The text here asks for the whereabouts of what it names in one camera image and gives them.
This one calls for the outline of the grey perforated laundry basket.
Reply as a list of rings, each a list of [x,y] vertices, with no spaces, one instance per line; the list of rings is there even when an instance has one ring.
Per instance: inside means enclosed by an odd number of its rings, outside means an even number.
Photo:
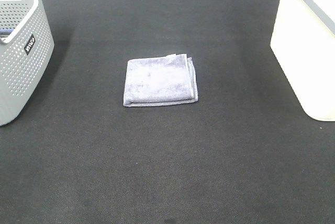
[[[1,0],[1,125],[22,111],[49,63],[54,41],[42,0]]]

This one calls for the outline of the blue cloth inside grey basket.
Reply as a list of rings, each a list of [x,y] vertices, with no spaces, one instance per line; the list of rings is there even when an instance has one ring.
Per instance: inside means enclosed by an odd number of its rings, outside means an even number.
[[[0,29],[0,37],[6,38],[13,32],[13,29]]]

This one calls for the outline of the lavender towel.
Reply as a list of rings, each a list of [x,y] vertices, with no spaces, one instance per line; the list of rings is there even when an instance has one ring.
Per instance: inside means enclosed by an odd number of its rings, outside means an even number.
[[[198,99],[193,60],[186,54],[127,62],[123,96],[125,107],[190,104]]]

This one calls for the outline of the cream white plastic basket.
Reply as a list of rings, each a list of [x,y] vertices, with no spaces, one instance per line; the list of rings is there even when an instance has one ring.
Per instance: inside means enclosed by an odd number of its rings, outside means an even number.
[[[270,46],[304,112],[334,121],[334,0],[280,0]]]

